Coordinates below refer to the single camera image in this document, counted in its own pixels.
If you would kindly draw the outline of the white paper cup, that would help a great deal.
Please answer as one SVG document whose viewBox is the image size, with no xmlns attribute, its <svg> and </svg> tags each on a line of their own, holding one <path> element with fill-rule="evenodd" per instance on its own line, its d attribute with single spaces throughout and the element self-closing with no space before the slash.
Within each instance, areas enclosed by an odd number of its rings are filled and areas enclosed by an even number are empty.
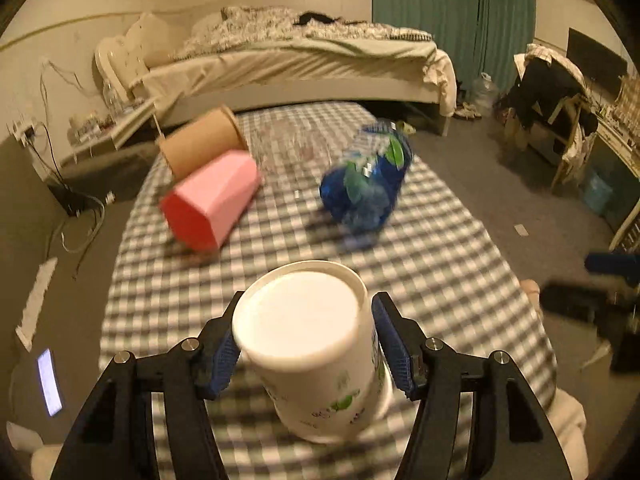
<svg viewBox="0 0 640 480">
<path fill-rule="evenodd" d="M 354 440 L 390 406 L 371 296 L 341 263 L 274 269 L 242 293 L 232 335 L 282 424 L 304 440 Z"/>
</svg>

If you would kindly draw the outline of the white cup on sofa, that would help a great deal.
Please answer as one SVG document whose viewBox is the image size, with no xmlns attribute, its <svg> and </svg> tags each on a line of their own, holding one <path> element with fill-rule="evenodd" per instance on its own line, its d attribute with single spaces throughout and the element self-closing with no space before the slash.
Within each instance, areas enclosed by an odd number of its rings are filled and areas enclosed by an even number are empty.
<svg viewBox="0 0 640 480">
<path fill-rule="evenodd" d="M 15 422 L 6 423 L 6 434 L 15 451 L 32 454 L 43 447 L 43 440 L 37 431 L 17 425 Z"/>
</svg>

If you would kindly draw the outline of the pink hexagonal cup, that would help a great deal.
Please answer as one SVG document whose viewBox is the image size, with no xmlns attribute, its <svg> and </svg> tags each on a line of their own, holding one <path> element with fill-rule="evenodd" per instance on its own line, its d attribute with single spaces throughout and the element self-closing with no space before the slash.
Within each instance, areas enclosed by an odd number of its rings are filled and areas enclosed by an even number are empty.
<svg viewBox="0 0 640 480">
<path fill-rule="evenodd" d="M 160 210 L 179 242 L 194 252 L 214 252 L 261 183 L 252 155 L 231 150 L 176 184 L 160 202 Z"/>
</svg>

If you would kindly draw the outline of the clear plastic cup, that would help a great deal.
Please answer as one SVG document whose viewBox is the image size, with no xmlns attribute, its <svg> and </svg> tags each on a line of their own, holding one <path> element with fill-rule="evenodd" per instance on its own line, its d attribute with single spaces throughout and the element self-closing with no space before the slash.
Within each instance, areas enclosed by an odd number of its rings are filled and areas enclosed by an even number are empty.
<svg viewBox="0 0 640 480">
<path fill-rule="evenodd" d="M 250 134 L 250 152 L 269 182 L 296 180 L 317 158 L 309 129 L 271 119 Z"/>
</svg>

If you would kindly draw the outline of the lit smartphone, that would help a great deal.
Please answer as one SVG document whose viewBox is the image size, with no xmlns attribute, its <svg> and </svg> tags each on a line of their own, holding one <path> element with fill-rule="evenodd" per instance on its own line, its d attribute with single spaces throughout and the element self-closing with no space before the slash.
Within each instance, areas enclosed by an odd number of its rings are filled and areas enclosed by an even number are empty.
<svg viewBox="0 0 640 480">
<path fill-rule="evenodd" d="M 63 402 L 58 382 L 55 377 L 54 364 L 50 349 L 44 350 L 37 359 L 38 376 L 43 394 L 44 404 L 50 417 L 63 409 Z"/>
</svg>

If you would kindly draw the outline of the white folded paper towel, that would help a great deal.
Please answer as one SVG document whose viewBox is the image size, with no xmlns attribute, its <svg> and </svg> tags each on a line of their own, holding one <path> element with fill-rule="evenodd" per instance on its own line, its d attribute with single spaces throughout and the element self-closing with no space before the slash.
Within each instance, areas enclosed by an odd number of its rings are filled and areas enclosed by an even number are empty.
<svg viewBox="0 0 640 480">
<path fill-rule="evenodd" d="M 53 257 L 41 263 L 36 274 L 34 286 L 29 292 L 22 312 L 20 324 L 15 327 L 17 338 L 27 352 L 32 351 L 32 341 L 37 330 L 38 320 L 44 303 L 44 296 L 49 288 L 58 259 Z"/>
</svg>

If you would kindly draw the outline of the checkered tablecloth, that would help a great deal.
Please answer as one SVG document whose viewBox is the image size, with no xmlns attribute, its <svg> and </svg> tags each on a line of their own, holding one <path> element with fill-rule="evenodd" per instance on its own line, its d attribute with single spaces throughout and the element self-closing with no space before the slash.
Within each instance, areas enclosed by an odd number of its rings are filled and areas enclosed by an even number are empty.
<svg viewBox="0 0 640 480">
<path fill-rule="evenodd" d="M 371 292 L 385 290 L 425 333 L 466 354 L 510 354 L 543 406 L 556 388 L 551 342 L 520 282 L 480 220 L 421 159 L 405 177 L 380 232 L 353 236 L 322 207 L 322 168 L 265 185 L 216 254 L 179 244 L 160 212 L 171 172 L 158 158 L 134 203 L 115 261 L 100 361 L 116 352 L 164 352 L 197 335 L 235 292 L 272 269 L 331 260 L 356 271 Z M 257 376 L 239 364 L 208 406 L 233 479 L 390 479 L 416 408 L 395 392 L 386 416 L 359 439 L 330 448 L 284 428 Z"/>
</svg>

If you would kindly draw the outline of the chair with clothes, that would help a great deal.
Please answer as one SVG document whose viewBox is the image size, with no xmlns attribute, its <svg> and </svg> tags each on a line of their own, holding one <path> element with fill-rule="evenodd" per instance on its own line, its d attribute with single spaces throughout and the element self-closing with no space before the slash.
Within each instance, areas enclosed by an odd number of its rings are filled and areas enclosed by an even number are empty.
<svg viewBox="0 0 640 480">
<path fill-rule="evenodd" d="M 559 155 L 550 184 L 556 188 L 580 176 L 597 139 L 599 119 L 590 91 L 577 65 L 542 44 L 529 44 L 513 61 L 516 81 L 498 102 L 506 113 L 504 147 L 525 151 L 534 129 L 541 128 Z"/>
</svg>

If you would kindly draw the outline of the black television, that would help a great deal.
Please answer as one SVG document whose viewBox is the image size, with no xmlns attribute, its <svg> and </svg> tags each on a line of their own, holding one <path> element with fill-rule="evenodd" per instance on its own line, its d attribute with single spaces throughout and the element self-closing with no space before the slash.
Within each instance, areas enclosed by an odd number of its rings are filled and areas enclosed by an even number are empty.
<svg viewBox="0 0 640 480">
<path fill-rule="evenodd" d="M 616 98 L 627 75 L 627 61 L 604 44 L 578 32 L 568 30 L 566 57 L 581 71 L 590 84 L 595 84 L 609 98 Z"/>
</svg>

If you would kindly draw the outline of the large clear water jug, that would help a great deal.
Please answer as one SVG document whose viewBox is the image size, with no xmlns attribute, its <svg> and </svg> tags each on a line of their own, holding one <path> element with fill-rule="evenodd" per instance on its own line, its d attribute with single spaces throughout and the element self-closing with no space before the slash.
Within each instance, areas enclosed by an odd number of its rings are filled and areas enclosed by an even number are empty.
<svg viewBox="0 0 640 480">
<path fill-rule="evenodd" d="M 480 73 L 472 82 L 471 103 L 483 116 L 489 116 L 498 96 L 498 87 L 488 73 Z"/>
</svg>

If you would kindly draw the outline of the white nightstand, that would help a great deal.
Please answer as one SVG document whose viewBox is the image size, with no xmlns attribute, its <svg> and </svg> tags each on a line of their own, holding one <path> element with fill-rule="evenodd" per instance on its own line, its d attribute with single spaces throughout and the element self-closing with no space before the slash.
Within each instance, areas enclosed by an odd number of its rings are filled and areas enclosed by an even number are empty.
<svg viewBox="0 0 640 480">
<path fill-rule="evenodd" d="M 155 139 L 164 137 L 152 99 L 134 101 L 116 117 L 110 114 L 104 118 L 92 115 L 82 125 L 70 126 L 67 131 L 72 151 L 63 159 L 62 166 L 118 151 L 146 126 L 152 129 Z"/>
</svg>

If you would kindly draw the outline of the white bed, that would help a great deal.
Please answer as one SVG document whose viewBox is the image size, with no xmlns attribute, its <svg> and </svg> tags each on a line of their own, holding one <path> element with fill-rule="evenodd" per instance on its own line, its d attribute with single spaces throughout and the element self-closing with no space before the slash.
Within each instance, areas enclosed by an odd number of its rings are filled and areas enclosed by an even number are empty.
<svg viewBox="0 0 640 480">
<path fill-rule="evenodd" d="M 160 15 L 184 26 L 189 37 L 203 18 Z M 165 126 L 176 126 L 218 105 L 235 112 L 316 101 L 416 102 L 436 108 L 445 129 L 457 101 L 457 77 L 449 55 L 437 47 L 429 58 L 356 58 L 317 50 L 268 49 L 172 59 L 148 70 L 128 51 L 126 32 L 106 37 L 94 60 L 108 102 L 152 99 Z"/>
</svg>

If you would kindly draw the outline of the white pillow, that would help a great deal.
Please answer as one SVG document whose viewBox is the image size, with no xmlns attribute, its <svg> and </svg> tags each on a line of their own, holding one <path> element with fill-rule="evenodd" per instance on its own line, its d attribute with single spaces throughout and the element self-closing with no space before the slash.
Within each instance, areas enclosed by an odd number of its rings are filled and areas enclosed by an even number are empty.
<svg viewBox="0 0 640 480">
<path fill-rule="evenodd" d="M 128 51 L 148 70 L 171 64 L 175 50 L 188 37 L 184 26 L 151 12 L 142 13 L 125 35 Z"/>
</svg>

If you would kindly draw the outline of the patterned duvet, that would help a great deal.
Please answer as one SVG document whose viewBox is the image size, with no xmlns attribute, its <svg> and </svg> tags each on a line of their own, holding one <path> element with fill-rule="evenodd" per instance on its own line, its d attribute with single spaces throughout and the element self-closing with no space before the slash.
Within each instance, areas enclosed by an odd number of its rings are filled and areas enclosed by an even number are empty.
<svg viewBox="0 0 640 480">
<path fill-rule="evenodd" d="M 432 35 L 284 6 L 225 6 L 194 25 L 191 36 L 172 52 L 176 61 L 244 50 L 293 49 L 341 53 L 356 58 L 431 58 Z"/>
</svg>

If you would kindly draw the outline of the wall power socket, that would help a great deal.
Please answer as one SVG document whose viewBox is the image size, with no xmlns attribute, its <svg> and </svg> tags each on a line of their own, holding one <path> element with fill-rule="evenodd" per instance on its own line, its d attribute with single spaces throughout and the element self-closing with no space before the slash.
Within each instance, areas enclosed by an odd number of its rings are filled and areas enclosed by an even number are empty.
<svg viewBox="0 0 640 480">
<path fill-rule="evenodd" d="M 32 119 L 17 119 L 9 125 L 8 129 L 25 148 L 32 144 L 35 137 L 35 123 Z"/>
</svg>

